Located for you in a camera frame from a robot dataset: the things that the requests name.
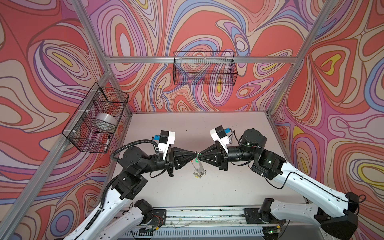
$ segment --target black coiled cable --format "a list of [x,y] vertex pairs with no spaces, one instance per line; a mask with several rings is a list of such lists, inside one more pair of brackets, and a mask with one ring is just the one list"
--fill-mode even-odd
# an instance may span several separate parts
[[142,144],[142,143],[153,144],[153,146],[155,147],[156,157],[159,158],[160,152],[159,152],[159,147],[157,145],[157,142],[155,142],[153,140],[149,140],[149,139],[143,139],[143,140],[137,140],[137,141],[134,141],[134,142],[131,142],[131,143],[125,144],[124,146],[119,147],[118,149],[113,151],[113,153],[111,154],[111,160],[116,161],[116,162],[120,161],[120,158],[117,158],[116,154],[123,151],[124,149],[127,149],[129,147],[132,147],[132,146],[135,146],[138,144]]
[[104,203],[105,203],[105,198],[107,197],[107,193],[108,193],[108,190],[109,188],[111,187],[113,181],[115,181],[117,178],[118,178],[119,175],[117,175],[116,177],[114,177],[105,187],[105,189],[103,190],[103,193],[101,194],[101,200],[100,200],[100,206],[99,206],[99,210],[97,210],[97,212],[95,213],[95,215],[93,215],[92,219],[90,220],[90,222],[86,225],[85,227],[85,230],[88,230],[93,222],[96,220],[96,218],[99,216],[99,214],[104,210],[103,207],[104,207]]

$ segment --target colorful swirl wallpaper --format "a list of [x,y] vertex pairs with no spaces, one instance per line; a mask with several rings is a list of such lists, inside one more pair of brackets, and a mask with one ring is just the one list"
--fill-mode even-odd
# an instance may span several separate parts
[[[224,50],[236,56],[296,56],[322,5],[321,0],[94,0],[86,9],[109,56]],[[265,111],[289,65],[239,63],[235,86],[191,87],[173,84],[173,64],[111,67],[133,112]]]
[[293,164],[367,195],[353,239],[384,239],[384,1],[339,1],[273,119]]
[[[296,56],[323,0],[82,0],[110,56]],[[273,120],[293,164],[366,194],[355,240],[384,239],[384,2],[339,0]],[[289,64],[238,63],[235,86],[174,86],[172,64],[112,64],[137,112],[265,111]],[[71,0],[0,0],[0,220],[103,74]],[[113,149],[127,116],[119,123]],[[12,240],[53,240],[96,204],[108,154],[70,145]]]
[[[103,74],[69,2],[0,1],[0,220]],[[108,154],[70,145],[12,240],[69,233],[94,207],[109,164]]]

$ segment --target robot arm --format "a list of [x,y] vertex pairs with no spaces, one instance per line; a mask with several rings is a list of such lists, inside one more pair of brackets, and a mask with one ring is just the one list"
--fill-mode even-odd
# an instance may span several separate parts
[[[153,140],[139,140],[126,144],[111,154],[111,159],[122,166],[122,171],[106,186],[99,205],[64,240],[115,240],[139,224],[146,226],[141,229],[145,232],[154,231],[160,227],[160,220],[163,222],[165,219],[157,219],[159,216],[154,215],[152,206],[144,199],[137,201],[127,214],[109,224],[148,182],[141,174],[167,170],[172,177],[173,168],[180,169],[197,157],[196,152],[177,147],[169,148],[169,145],[175,141],[174,132],[161,131],[159,136],[155,135],[154,140],[158,140],[159,144]],[[143,143],[153,144],[156,154],[147,155],[136,146]],[[117,158],[116,155],[125,149],[127,150],[123,158]],[[153,228],[152,222],[159,224]]]
[[[222,126],[211,130],[220,131]],[[276,220],[297,220],[321,226],[330,235],[339,239],[351,238],[358,225],[354,212],[359,207],[359,196],[352,192],[342,193],[331,189],[307,176],[274,152],[264,149],[266,137],[255,129],[248,129],[238,146],[223,146],[226,135],[207,148],[199,156],[202,162],[228,170],[228,162],[253,161],[250,169],[267,181],[274,180],[298,192],[312,204],[289,204],[274,199],[265,199],[259,210],[260,219],[272,223]]]
[[[333,190],[300,172],[276,153],[264,149],[266,137],[255,129],[246,130],[238,146],[227,147],[229,132],[230,129],[223,129],[222,126],[211,130],[215,143],[199,156],[197,152],[169,148],[169,144],[174,143],[175,134],[167,131],[155,136],[159,144],[153,140],[139,140],[118,148],[112,153],[111,159],[118,161],[123,168],[122,172],[107,185],[97,208],[65,240],[114,240],[138,224],[146,225],[150,231],[154,231],[150,225],[155,219],[153,208],[145,200],[137,201],[130,212],[112,224],[108,223],[145,186],[147,180],[141,174],[163,170],[173,177],[174,169],[181,169],[197,156],[200,161],[224,171],[228,170],[229,162],[245,161],[242,164],[245,165],[253,161],[250,167],[253,172],[266,180],[283,184],[282,187],[288,186],[313,202],[290,204],[265,199],[257,216],[263,222],[280,224],[285,219],[297,220],[321,226],[325,232],[339,239],[350,239],[357,229],[358,217],[354,212],[362,202],[359,202],[359,196],[352,192],[344,194]],[[156,154],[147,155],[135,146],[141,143],[153,144]],[[116,154],[125,149],[123,158],[116,158]]]

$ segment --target black wire basket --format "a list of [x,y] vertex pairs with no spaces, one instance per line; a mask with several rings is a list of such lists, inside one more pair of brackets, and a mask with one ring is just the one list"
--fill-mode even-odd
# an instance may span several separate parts
[[237,78],[234,55],[233,51],[175,51],[173,83],[234,86]]
[[96,91],[91,102],[74,127],[66,130],[75,114],[71,117],[63,134],[80,152],[106,153],[128,103],[129,95],[116,88],[98,85],[92,87],[87,96],[91,91]]

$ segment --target green tag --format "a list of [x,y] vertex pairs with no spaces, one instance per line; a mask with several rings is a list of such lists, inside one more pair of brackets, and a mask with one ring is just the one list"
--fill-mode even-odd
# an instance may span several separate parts
[[[198,154],[198,156],[200,156],[200,155],[201,155],[201,153]],[[199,162],[199,159],[198,159],[198,158],[195,158],[195,162]]]

